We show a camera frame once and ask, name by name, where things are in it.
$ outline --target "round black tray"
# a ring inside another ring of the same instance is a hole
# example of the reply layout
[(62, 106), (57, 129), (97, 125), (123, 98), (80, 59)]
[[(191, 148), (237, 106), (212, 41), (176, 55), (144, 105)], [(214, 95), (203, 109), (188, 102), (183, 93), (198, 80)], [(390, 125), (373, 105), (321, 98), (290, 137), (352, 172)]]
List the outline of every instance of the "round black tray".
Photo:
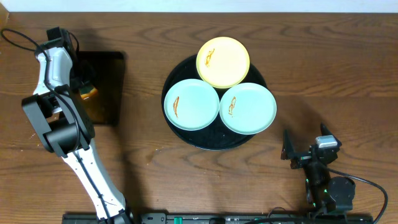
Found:
[[(233, 147), (237, 147), (247, 142), (251, 138), (253, 138), (254, 134), (245, 135), (238, 134), (231, 131), (220, 118), (220, 114), (217, 115), (217, 118), (207, 127), (197, 130), (197, 131), (186, 131), (174, 126), (166, 117), (164, 111), (164, 98), (166, 97), (166, 93), (168, 90), (176, 83), (182, 80), (186, 80), (189, 78), (196, 78), (201, 80), (196, 66), (197, 56), (192, 55), (191, 57), (185, 59), (183, 62), (178, 64), (170, 73), (169, 77), (166, 79), (166, 82), (163, 86), (162, 92), (162, 110), (164, 118), (166, 119), (167, 124), (169, 124), (171, 130), (183, 141), (192, 146), (199, 147), (201, 149), (208, 150), (223, 150), (223, 149), (231, 149)], [(255, 68), (254, 65), (250, 64), (250, 69), (248, 74), (244, 78), (241, 83), (257, 83), (267, 88), (266, 82), (264, 81), (260, 72)], [(215, 88), (218, 97), (224, 95), (227, 89), (218, 89)]]

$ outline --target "wood grain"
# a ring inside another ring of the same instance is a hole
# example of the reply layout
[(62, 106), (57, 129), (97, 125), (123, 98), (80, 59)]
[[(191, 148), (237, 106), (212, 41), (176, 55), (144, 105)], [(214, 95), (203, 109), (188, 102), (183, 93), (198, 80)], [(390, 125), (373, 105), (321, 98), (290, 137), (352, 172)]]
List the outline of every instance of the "wood grain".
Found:
[[(78, 37), (81, 50), (125, 53), (121, 122), (97, 126), (96, 144), (138, 211), (305, 209), (303, 171), (279, 159), (282, 131), (306, 148), (323, 121), (343, 142), (331, 167), (385, 187), (390, 201), (380, 223), (398, 219), (396, 14), (12, 13), (7, 26), (38, 42), (60, 26)], [(171, 132), (160, 94), (174, 66), (217, 36), (246, 46), (278, 114), (241, 147), (209, 152)], [(94, 212), (73, 171), (42, 148), (21, 110), (39, 64), (4, 40), (0, 51), (0, 222), (60, 223), (65, 212)], [(376, 216), (381, 205), (380, 191), (357, 184), (353, 212)]]

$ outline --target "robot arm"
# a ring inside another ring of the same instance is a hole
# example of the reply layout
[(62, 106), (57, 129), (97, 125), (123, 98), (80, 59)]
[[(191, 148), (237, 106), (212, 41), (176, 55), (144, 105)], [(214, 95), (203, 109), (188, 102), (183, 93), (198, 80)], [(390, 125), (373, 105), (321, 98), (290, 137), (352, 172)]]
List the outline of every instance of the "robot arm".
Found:
[[(46, 73), (47, 61), (41, 51), (35, 55), (40, 62), (40, 75), (33, 96), (22, 100), (22, 108), (33, 125), (44, 148), (55, 152), (73, 169), (96, 209), (99, 223), (132, 223), (131, 214), (126, 211), (123, 194), (114, 186), (96, 152), (94, 128), (82, 105), (72, 93), (71, 80), (81, 79), (81, 74), (73, 68), (77, 57), (70, 41), (68, 31), (54, 28), (47, 31), (49, 41), (41, 47), (50, 57), (49, 70)], [(47, 80), (76, 115), (80, 142), (75, 150), (76, 124), (67, 106), (46, 87)], [(47, 118), (58, 113), (58, 119), (47, 121)]]
[(303, 168), (307, 177), (305, 188), (307, 202), (313, 204), (318, 213), (324, 215), (346, 215), (353, 209), (355, 183), (347, 177), (330, 177), (325, 168), (337, 159), (342, 143), (321, 124), (322, 136), (315, 139), (309, 151), (296, 152), (287, 131), (284, 132), (284, 145), (281, 159), (290, 159), (292, 169)]

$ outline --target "plate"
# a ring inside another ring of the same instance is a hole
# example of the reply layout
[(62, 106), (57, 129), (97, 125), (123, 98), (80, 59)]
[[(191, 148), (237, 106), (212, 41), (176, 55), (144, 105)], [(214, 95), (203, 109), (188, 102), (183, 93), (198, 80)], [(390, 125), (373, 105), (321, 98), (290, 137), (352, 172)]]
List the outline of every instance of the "plate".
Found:
[(256, 134), (268, 128), (276, 116), (276, 101), (267, 88), (242, 83), (222, 97), (220, 116), (224, 124), (239, 134)]
[[(238, 134), (230, 130), (221, 120), (220, 114), (217, 115), (216, 119), (209, 126), (197, 131), (182, 130), (174, 126), (174, 124), (171, 123), (167, 118), (164, 110), (164, 100), (169, 89), (171, 89), (171, 87), (174, 86), (176, 83), (189, 78), (196, 78), (201, 80), (197, 72), (196, 59), (197, 56), (192, 55), (191, 57), (186, 58), (184, 61), (180, 62), (171, 71), (170, 75), (167, 77), (164, 83), (161, 104), (167, 124), (174, 132), (174, 134), (177, 135), (181, 140), (201, 149), (218, 151), (231, 149), (244, 144), (254, 135)], [(245, 82), (257, 83), (259, 85), (267, 87), (264, 78), (261, 76), (261, 74), (254, 65), (250, 65), (248, 74), (246, 75), (244, 80), (242, 80), (242, 83)], [(218, 94), (218, 98), (221, 99), (221, 97), (228, 89), (216, 88), (215, 90)]]
[(239, 41), (217, 37), (199, 50), (197, 70), (201, 79), (215, 88), (230, 88), (240, 83), (250, 67), (249, 54)]
[(166, 94), (166, 117), (176, 127), (195, 131), (207, 127), (218, 114), (220, 99), (216, 90), (198, 79), (176, 83)]

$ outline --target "yellow plate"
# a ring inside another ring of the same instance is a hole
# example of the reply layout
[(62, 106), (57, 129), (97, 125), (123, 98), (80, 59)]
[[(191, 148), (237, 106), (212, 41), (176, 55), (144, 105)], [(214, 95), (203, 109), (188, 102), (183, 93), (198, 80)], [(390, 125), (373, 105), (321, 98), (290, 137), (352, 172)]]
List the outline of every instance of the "yellow plate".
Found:
[(249, 71), (246, 48), (230, 37), (209, 40), (199, 50), (197, 70), (200, 78), (215, 88), (229, 88), (240, 83)]

